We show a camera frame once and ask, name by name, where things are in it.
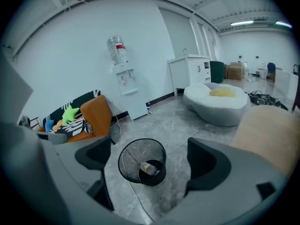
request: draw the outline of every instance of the white ceiling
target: white ceiling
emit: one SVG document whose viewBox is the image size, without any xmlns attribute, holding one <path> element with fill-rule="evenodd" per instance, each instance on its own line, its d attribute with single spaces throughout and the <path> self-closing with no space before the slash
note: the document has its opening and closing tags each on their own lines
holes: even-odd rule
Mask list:
<svg viewBox="0 0 300 225">
<path fill-rule="evenodd" d="M 232 22 L 259 20 L 248 27 L 274 28 L 278 20 L 288 22 L 281 14 L 280 9 L 272 0 L 172 0 L 185 6 L 191 13 L 197 13 L 214 25 L 219 33 L 232 29 Z M 76 0 L 26 0 L 20 6 L 7 32 L 2 38 L 2 45 L 11 47 L 13 55 L 43 23 L 64 11 L 68 6 L 77 4 Z"/>
</svg>

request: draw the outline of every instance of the water bottle label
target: water bottle label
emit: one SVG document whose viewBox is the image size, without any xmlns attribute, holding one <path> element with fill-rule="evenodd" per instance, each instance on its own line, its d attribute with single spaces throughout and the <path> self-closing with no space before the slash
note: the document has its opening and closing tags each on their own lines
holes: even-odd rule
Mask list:
<svg viewBox="0 0 300 225">
<path fill-rule="evenodd" d="M 146 173 L 147 172 L 147 168 L 150 166 L 151 164 L 149 163 L 142 163 L 141 164 L 141 169 Z"/>
<path fill-rule="evenodd" d="M 124 46 L 123 43 L 116 43 L 116 48 L 117 48 L 117 49 L 120 49 L 120 48 L 125 49 L 125 46 Z"/>
</svg>

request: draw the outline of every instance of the trash can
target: trash can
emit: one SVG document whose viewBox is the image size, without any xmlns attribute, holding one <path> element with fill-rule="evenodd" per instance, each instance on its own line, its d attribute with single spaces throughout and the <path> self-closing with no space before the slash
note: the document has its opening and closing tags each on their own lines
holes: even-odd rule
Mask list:
<svg viewBox="0 0 300 225">
<path fill-rule="evenodd" d="M 142 163 L 157 168 L 155 175 L 148 175 L 141 169 Z M 121 152 L 118 167 L 121 175 L 128 181 L 155 186 L 166 175 L 166 153 L 163 145 L 151 138 L 141 138 L 129 143 Z"/>
<path fill-rule="evenodd" d="M 222 83 L 224 79 L 224 63 L 210 61 L 210 77 L 212 83 Z"/>
</svg>

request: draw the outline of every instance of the bottle in trash can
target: bottle in trash can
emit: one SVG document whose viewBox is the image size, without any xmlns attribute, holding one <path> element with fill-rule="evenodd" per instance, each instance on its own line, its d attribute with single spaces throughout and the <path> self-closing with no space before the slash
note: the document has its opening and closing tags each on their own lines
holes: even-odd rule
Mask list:
<svg viewBox="0 0 300 225">
<path fill-rule="evenodd" d="M 128 62 L 126 48 L 120 36 L 113 36 L 107 40 L 107 47 L 114 65 Z"/>
<path fill-rule="evenodd" d="M 141 163 L 141 170 L 150 176 L 155 176 L 159 172 L 155 166 L 146 162 Z"/>
</svg>

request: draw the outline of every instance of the sofa leg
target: sofa leg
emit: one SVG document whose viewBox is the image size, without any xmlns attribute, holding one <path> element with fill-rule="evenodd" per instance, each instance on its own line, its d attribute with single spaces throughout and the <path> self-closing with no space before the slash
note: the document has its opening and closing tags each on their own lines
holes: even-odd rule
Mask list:
<svg viewBox="0 0 300 225">
<path fill-rule="evenodd" d="M 111 138 L 111 142 L 113 143 L 113 145 L 116 145 L 116 143 L 114 142 L 114 140 Z"/>
</svg>

